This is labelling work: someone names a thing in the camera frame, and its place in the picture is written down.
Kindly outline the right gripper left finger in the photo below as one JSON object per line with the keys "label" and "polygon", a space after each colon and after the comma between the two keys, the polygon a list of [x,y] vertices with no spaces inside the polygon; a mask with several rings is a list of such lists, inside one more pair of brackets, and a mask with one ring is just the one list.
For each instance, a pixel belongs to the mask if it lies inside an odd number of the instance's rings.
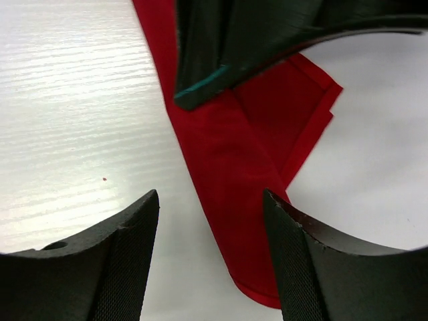
{"label": "right gripper left finger", "polygon": [[1,254],[1,319],[139,320],[158,216],[151,190],[40,250]]}

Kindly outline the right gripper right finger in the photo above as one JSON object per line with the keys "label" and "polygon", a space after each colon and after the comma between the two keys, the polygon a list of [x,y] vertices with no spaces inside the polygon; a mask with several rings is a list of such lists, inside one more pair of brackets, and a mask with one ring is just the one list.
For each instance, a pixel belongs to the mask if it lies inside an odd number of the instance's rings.
{"label": "right gripper right finger", "polygon": [[284,320],[426,321],[426,247],[353,237],[270,190],[263,215]]}

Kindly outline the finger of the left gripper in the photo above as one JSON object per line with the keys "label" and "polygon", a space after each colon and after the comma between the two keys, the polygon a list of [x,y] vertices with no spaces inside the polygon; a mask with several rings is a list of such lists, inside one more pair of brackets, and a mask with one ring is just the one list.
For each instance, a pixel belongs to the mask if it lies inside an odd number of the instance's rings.
{"label": "finger of the left gripper", "polygon": [[185,110],[323,41],[427,31],[426,1],[177,1],[175,9],[174,100]]}

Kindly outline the red cloth napkin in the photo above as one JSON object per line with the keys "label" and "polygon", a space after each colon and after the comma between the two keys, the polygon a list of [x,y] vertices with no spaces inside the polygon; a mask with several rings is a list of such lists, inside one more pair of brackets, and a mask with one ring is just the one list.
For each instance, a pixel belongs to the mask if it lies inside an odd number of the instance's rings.
{"label": "red cloth napkin", "polygon": [[286,189],[332,120],[342,88],[301,54],[187,112],[173,100],[173,1],[135,1],[187,168],[228,272],[247,297],[279,308],[263,192]]}

